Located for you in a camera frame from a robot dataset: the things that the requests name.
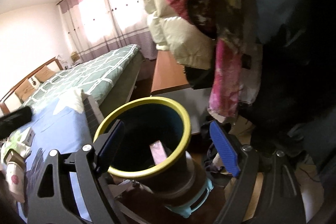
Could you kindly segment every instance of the metal screw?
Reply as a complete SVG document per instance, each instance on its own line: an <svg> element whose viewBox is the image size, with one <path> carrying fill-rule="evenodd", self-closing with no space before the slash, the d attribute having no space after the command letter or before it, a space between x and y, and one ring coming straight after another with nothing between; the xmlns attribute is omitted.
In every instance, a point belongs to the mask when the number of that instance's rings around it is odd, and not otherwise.
<svg viewBox="0 0 336 224"><path fill-rule="evenodd" d="M51 150L51 151L49 152L49 155L50 155L51 157L55 157L55 156L57 155L57 150L56 150L56 149Z"/></svg>
<svg viewBox="0 0 336 224"><path fill-rule="evenodd" d="M245 152L249 152L252 150L252 146L251 145L248 145L248 144L245 144L243 145L242 149L245 151Z"/></svg>
<svg viewBox="0 0 336 224"><path fill-rule="evenodd" d="M83 149L83 151L87 152L87 151L90 151L92 149L92 146L91 146L91 144L86 144L86 145L83 146L82 149Z"/></svg>
<svg viewBox="0 0 336 224"><path fill-rule="evenodd" d="M280 157L280 158L282 158L282 157L285 156L285 153L283 151L281 151L281 150L278 150L277 151L277 156Z"/></svg>

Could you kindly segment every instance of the white puffer jacket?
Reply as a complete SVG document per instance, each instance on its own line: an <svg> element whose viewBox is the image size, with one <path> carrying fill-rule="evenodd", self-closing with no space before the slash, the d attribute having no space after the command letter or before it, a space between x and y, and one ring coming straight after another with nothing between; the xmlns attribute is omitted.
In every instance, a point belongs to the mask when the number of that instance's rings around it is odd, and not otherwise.
<svg viewBox="0 0 336 224"><path fill-rule="evenodd" d="M179 17L166 0L143 2L156 48L170 51L181 65L209 69L214 50L212 40Z"/></svg>

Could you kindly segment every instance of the curtain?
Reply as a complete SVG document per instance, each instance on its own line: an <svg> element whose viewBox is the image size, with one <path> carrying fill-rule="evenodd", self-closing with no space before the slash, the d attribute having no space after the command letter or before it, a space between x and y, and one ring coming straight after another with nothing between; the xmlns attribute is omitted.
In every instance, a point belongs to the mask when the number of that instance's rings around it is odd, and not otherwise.
<svg viewBox="0 0 336 224"><path fill-rule="evenodd" d="M129 44L138 44L145 58L156 58L142 0L62 0L59 6L69 39L84 62Z"/></svg>

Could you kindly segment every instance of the tissue box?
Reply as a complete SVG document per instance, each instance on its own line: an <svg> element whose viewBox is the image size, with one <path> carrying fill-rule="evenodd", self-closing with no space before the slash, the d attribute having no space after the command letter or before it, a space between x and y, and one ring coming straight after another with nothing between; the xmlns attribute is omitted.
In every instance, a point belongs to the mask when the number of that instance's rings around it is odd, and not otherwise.
<svg viewBox="0 0 336 224"><path fill-rule="evenodd" d="M20 142L26 146L32 146L34 136L34 130L31 127L28 127L25 131L22 132Z"/></svg>

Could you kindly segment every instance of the yellow ring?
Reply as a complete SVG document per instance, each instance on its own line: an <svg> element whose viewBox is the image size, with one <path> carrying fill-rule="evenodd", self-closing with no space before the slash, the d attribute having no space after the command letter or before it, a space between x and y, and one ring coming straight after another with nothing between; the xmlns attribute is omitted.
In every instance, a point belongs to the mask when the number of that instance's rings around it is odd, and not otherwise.
<svg viewBox="0 0 336 224"><path fill-rule="evenodd" d="M146 97L146 98L141 98L134 100L132 102L129 102L119 108L117 108L115 111L113 111L111 114L109 114L103 122L100 124L98 127L96 134L93 138L93 141L99 137L99 135L103 134L108 127L108 125L116 118L118 117L121 113L136 107L140 105L145 105L145 104L161 104L165 105L167 107L172 108L175 110L182 122L183 122L183 135L180 140L180 143L176 147L176 149L169 155L169 157L164 160L162 163L155 165L154 167L151 167L146 170L141 170L141 171L136 171L136 172L126 172L126 171L121 171L118 169L113 168L112 166L109 167L108 172L111 175L115 175L117 177L125 178L125 179L134 179L134 178L148 178L152 175L155 175L157 173L163 172L166 170L168 167L173 165L180 156L182 156L183 153L185 153L185 150L188 147L189 141L190 141L190 132L191 132L191 126L190 126L190 118L189 114L186 111L186 109L179 104L178 102L169 99L169 98L164 98L164 97Z"/></svg>

